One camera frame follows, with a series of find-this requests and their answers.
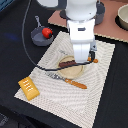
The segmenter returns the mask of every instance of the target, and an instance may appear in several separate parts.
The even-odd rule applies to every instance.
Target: white bowl
[[[118,16],[121,26],[128,30],[128,4],[118,9]]]

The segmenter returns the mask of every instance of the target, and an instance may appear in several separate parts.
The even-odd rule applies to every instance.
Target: table
[[[78,126],[21,101],[14,97],[20,86],[18,81],[27,77],[34,65],[27,58],[21,38],[22,21],[28,0],[17,2],[0,14],[0,105],[32,117],[53,128],[79,128]],[[40,17],[43,26],[50,27],[54,37],[66,28],[48,24],[53,10],[47,10],[32,1],[25,24],[25,43],[35,63],[41,59],[49,46],[38,47],[32,43],[30,33],[37,27],[35,16]],[[96,36],[96,40],[115,44],[115,51],[109,67],[103,93],[93,128],[128,127],[128,44]]]

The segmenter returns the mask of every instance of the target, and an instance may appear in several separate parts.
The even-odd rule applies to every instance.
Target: striped cloth
[[[115,48],[114,44],[97,40],[96,44],[96,59],[99,62],[85,65],[84,74],[74,79],[87,85],[87,89],[80,89],[64,81],[52,79],[45,75],[45,71],[35,67],[30,78],[38,88],[40,95],[27,101],[23,91],[19,89],[15,97],[82,128],[92,128]],[[68,33],[60,31],[38,65],[56,68],[58,61],[67,55],[73,55],[70,37]]]

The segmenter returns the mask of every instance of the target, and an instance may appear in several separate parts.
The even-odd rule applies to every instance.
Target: wooden knife handle
[[[71,85],[74,85],[74,86],[76,86],[76,87],[82,88],[82,89],[87,89],[87,86],[86,86],[86,85],[81,84],[81,83],[78,83],[78,82],[75,82],[75,81],[70,80],[70,79],[65,79],[65,82],[66,82],[66,83],[69,83],[69,84],[71,84]]]

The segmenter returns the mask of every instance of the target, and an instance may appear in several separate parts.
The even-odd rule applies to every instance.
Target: red object
[[[44,36],[45,38],[47,38],[47,39],[51,38],[52,33],[53,33],[52,30],[49,29],[49,28],[44,28],[44,29],[42,30],[43,36]]]

